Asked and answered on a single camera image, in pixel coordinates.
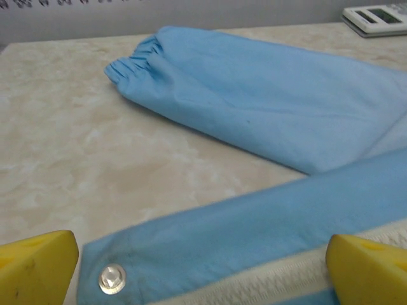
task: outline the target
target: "white zipper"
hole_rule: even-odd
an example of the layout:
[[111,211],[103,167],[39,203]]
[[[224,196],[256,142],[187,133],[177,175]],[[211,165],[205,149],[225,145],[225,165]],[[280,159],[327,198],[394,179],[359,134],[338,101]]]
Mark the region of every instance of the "white zipper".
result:
[[[357,234],[407,249],[407,219]],[[229,276],[154,305],[271,305],[332,287],[325,263],[327,245]]]

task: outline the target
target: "metal snap button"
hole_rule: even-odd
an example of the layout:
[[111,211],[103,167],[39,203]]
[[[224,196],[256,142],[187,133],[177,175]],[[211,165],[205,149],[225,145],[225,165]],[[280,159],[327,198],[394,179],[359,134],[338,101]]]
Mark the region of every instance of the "metal snap button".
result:
[[105,294],[117,294],[126,285],[126,272],[117,264],[107,265],[99,276],[99,287]]

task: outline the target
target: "marble countertop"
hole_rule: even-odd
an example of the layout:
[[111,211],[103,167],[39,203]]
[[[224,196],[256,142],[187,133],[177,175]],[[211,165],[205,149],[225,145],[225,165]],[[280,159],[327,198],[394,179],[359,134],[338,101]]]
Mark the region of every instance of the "marble countertop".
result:
[[[407,37],[362,39],[344,24],[225,32],[407,71]],[[11,44],[0,55],[0,244],[70,229],[82,247],[302,177],[121,98],[103,68],[145,37]],[[65,305],[75,304],[77,275]]]

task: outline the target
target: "yellow foam block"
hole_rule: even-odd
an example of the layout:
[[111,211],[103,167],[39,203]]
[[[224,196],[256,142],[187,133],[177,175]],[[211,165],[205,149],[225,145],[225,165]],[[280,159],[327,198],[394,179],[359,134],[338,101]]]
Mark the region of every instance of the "yellow foam block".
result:
[[0,303],[62,305],[78,256],[70,231],[0,246]]
[[341,305],[407,305],[407,250],[334,235],[326,264]]

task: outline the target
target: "blue fabric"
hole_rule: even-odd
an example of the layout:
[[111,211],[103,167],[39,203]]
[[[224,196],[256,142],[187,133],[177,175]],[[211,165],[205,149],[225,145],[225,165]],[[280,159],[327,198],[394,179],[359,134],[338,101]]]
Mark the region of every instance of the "blue fabric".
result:
[[[114,233],[83,248],[78,305],[148,304],[405,219],[406,181],[402,149]],[[110,263],[127,271],[116,295],[97,285]]]
[[407,146],[407,73],[166,27],[105,70],[129,100],[305,173]]

